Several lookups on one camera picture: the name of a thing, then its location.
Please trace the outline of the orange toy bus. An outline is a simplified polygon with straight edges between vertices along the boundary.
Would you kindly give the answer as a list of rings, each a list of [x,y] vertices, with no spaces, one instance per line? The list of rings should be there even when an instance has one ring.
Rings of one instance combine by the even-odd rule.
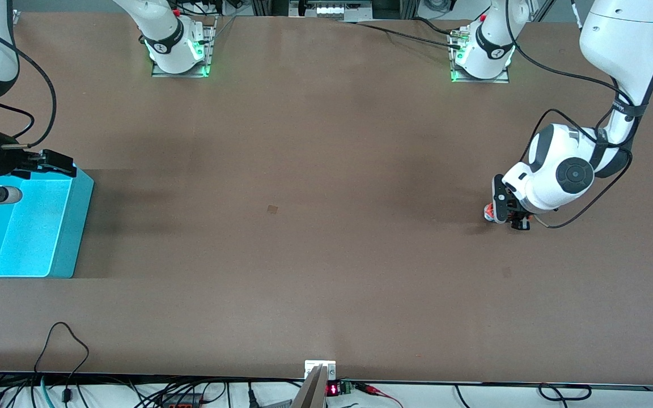
[[[485,206],[483,214],[488,222],[492,222],[494,224],[504,224],[505,222],[513,222],[514,220],[529,219],[529,215],[526,214],[526,212],[508,210],[508,213],[505,216],[505,220],[499,220],[497,209],[495,209],[495,204],[492,202],[488,203],[487,206]]]

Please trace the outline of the blue plastic box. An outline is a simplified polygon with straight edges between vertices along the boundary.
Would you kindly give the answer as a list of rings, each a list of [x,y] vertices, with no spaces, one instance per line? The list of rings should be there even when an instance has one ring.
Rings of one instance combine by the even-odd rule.
[[[49,172],[29,179],[0,176],[21,201],[0,205],[0,278],[73,276],[94,181],[79,169],[75,178]]]

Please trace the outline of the red clip leads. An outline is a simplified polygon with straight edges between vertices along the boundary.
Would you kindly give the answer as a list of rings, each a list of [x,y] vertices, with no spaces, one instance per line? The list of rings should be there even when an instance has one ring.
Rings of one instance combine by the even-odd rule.
[[[382,392],[381,390],[374,387],[373,385],[364,382],[353,382],[353,387],[359,390],[360,392],[367,393],[370,396],[386,398],[387,400],[394,401],[394,403],[396,403],[396,405],[399,406],[399,408],[404,408],[404,405],[402,405],[402,403],[399,400],[397,400],[394,397],[391,397],[391,395],[389,395],[388,393]]]

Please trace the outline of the grey device with white lights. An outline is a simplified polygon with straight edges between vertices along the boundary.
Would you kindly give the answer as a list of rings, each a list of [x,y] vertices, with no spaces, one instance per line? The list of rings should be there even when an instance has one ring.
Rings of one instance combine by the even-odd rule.
[[[340,22],[373,20],[371,0],[289,0],[288,16],[305,16]]]

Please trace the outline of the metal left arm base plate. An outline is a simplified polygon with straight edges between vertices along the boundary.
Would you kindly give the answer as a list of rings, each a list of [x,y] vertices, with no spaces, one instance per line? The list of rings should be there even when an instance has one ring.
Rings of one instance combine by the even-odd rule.
[[[497,45],[485,39],[480,22],[452,31],[448,43],[456,45],[449,51],[453,82],[508,83],[508,66],[515,47]]]

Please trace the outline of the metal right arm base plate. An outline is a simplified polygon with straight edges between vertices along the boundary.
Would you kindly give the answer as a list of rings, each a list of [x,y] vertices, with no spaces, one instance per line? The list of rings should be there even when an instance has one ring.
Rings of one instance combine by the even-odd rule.
[[[207,78],[213,62],[218,19],[213,25],[179,16],[183,26],[181,38],[174,43],[168,54],[160,54],[147,44],[152,60],[153,77]]]

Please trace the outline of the white mounting bracket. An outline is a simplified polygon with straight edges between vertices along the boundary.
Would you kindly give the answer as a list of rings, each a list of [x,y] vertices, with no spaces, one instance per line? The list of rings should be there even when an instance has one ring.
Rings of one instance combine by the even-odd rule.
[[[336,362],[334,360],[306,360],[304,362],[304,379],[310,375],[312,369],[321,366],[326,367],[329,381],[337,379]]]

